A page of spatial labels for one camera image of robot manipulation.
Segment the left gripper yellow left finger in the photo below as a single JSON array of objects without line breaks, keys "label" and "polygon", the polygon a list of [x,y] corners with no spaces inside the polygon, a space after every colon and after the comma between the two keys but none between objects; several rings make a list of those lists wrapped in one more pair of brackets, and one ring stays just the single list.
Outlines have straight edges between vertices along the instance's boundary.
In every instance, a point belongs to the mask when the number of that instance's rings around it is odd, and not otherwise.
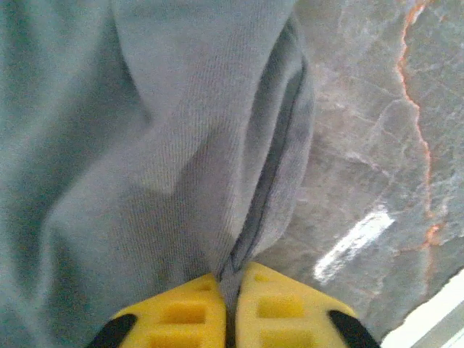
[{"label": "left gripper yellow left finger", "polygon": [[224,347],[225,302],[203,275],[117,312],[88,347]]}]

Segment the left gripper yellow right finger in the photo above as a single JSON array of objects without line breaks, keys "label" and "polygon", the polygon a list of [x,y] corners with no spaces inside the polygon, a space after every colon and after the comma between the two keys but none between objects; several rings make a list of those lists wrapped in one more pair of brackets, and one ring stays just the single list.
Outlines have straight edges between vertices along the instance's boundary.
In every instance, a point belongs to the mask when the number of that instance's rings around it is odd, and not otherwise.
[{"label": "left gripper yellow right finger", "polygon": [[256,262],[242,278],[237,347],[379,347],[348,305]]}]

